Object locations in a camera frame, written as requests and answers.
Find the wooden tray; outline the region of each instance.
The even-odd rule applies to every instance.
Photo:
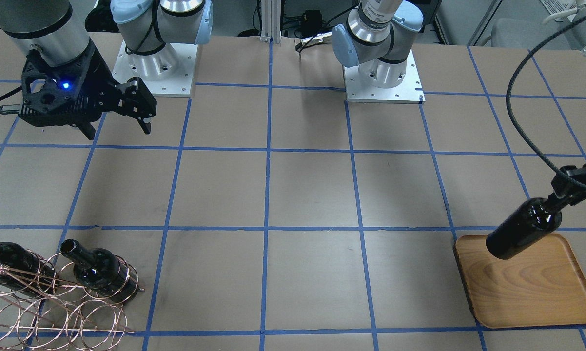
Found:
[[[586,324],[586,278],[568,242],[549,234],[510,260],[486,249],[486,235],[455,243],[471,311],[488,328]]]

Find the white mounting plate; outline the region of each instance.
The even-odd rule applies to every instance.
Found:
[[[181,66],[177,68],[174,76],[164,80],[145,80],[146,86],[154,96],[175,96],[186,98],[191,96],[193,78],[195,77],[195,62],[197,60],[197,45],[193,44],[169,44],[178,55]],[[120,83],[126,83],[130,78],[139,76],[131,69],[128,55],[124,51],[126,44],[122,41],[117,54],[115,66],[113,66],[113,78]]]
[[[418,77],[412,50],[407,58],[408,69],[402,84],[394,88],[379,88],[364,84],[358,66],[344,67],[345,88],[349,102],[386,102],[392,104],[422,104],[425,94]]]

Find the black bottle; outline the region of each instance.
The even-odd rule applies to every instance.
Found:
[[[137,283],[126,281],[128,267],[106,249],[88,250],[76,240],[61,244],[61,255],[74,262],[74,278],[88,289],[112,303],[126,302],[135,297]]]
[[[562,213],[549,208],[544,198],[525,201],[486,238],[488,251],[507,260],[560,227]]]
[[[39,272],[41,262],[35,254],[26,251],[22,246],[14,242],[0,242],[0,264],[32,273],[31,275],[12,273],[23,277],[23,282],[28,282],[29,279],[35,278],[34,275]],[[41,275],[45,277],[39,278],[39,285],[36,282],[31,282],[31,285],[44,293],[52,293],[52,278],[55,277],[55,270],[50,265],[43,265]],[[0,275],[0,284],[12,291],[19,291],[28,297],[40,297],[39,293],[8,275]]]

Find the wood grain surface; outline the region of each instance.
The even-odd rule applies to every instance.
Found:
[[[586,324],[586,279],[568,242],[549,234],[509,260],[465,235],[455,254],[471,311],[489,328]]]

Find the blue joint cap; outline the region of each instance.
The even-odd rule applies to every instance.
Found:
[[[343,66],[354,67],[360,64],[353,39],[349,36],[347,29],[342,24],[332,29],[332,49],[338,62]]]
[[[150,9],[153,0],[112,0],[111,13],[117,24],[128,23]]]
[[[418,7],[404,1],[393,16],[393,21],[409,31],[419,32],[423,26],[423,13]]]
[[[202,19],[200,20],[200,28],[197,29],[197,35],[195,36],[195,45],[208,44],[211,40],[212,30],[213,3],[211,3],[211,0],[206,0],[204,10],[202,11]]]

